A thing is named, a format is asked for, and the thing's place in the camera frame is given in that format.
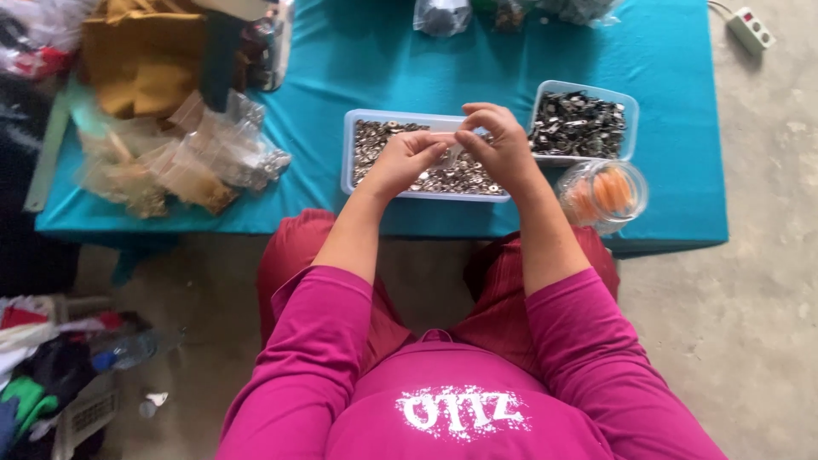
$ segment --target electrical outlet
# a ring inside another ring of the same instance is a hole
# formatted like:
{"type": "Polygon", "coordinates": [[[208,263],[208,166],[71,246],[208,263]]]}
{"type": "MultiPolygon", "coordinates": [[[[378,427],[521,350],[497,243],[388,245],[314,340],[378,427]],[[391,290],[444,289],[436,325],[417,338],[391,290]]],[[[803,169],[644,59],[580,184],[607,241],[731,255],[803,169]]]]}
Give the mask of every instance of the electrical outlet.
{"type": "Polygon", "coordinates": [[[775,43],[775,37],[772,36],[770,30],[748,7],[738,10],[733,19],[727,22],[727,27],[730,27],[747,51],[754,56],[761,54],[775,43]]]}

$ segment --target pink shirt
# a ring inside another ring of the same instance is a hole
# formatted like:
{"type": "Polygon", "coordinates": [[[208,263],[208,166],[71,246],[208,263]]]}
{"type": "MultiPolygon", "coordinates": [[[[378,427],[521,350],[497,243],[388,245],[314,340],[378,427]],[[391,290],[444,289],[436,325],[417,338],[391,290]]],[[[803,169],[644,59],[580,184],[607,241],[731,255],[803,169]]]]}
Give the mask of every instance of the pink shirt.
{"type": "Polygon", "coordinates": [[[544,382],[437,340],[358,379],[372,287],[311,267],[227,413],[217,459],[723,459],[650,366],[593,268],[526,299],[544,382]]]}

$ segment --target gray floor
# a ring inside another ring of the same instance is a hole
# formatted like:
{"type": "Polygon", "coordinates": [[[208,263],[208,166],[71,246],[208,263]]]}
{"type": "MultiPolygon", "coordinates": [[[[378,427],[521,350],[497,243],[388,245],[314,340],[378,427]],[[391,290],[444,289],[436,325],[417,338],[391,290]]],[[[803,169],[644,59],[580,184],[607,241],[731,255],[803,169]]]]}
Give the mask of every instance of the gray floor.
{"type": "MultiPolygon", "coordinates": [[[[779,39],[763,63],[712,13],[731,241],[623,261],[621,306],[654,365],[730,458],[814,459],[818,3],[755,0],[752,7],[779,39]]],[[[111,452],[128,460],[212,455],[259,346],[253,279],[264,244],[263,237],[188,237],[113,291],[121,308],[188,326],[190,340],[179,355],[124,375],[111,452]],[[137,403],[149,388],[170,399],[143,420],[137,403]]],[[[414,328],[465,314],[459,276],[469,251],[467,242],[384,243],[380,269],[414,328]]],[[[87,248],[78,291],[109,291],[113,261],[108,250],[87,248]]]]}

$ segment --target glass jar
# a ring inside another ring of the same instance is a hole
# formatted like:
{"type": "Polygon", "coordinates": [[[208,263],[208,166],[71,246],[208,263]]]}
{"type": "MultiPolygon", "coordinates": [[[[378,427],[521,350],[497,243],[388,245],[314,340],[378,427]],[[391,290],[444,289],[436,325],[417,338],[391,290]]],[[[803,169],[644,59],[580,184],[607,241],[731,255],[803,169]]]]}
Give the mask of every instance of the glass jar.
{"type": "Polygon", "coordinates": [[[648,205],[648,184],[627,161],[586,161],[569,168],[556,185],[565,216],[600,235],[622,229],[648,205]]]}

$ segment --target table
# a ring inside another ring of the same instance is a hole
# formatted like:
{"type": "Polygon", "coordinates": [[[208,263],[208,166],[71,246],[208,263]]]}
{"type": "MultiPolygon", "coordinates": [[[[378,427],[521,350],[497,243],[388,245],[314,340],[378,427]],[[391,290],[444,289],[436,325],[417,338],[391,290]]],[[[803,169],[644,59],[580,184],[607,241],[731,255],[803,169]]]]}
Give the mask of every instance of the table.
{"type": "MultiPolygon", "coordinates": [[[[140,220],[74,185],[82,160],[67,129],[40,232],[108,246],[140,246],[181,232],[272,233],[308,207],[339,211],[343,119],[369,108],[459,115],[461,104],[508,106],[521,123],[548,79],[630,94],[640,103],[632,159],[650,185],[646,212],[607,240],[622,253],[680,250],[728,239],[724,178],[706,2],[626,0],[621,23],[593,29],[529,15],[523,33],[497,34],[475,17],[451,38],[411,29],[413,2],[303,0],[290,68],[267,106],[264,128],[293,155],[281,182],[245,193],[214,218],[178,205],[167,219],[140,220]]],[[[513,202],[397,199],[381,232],[412,238],[488,238],[519,226],[513,202]]]]}

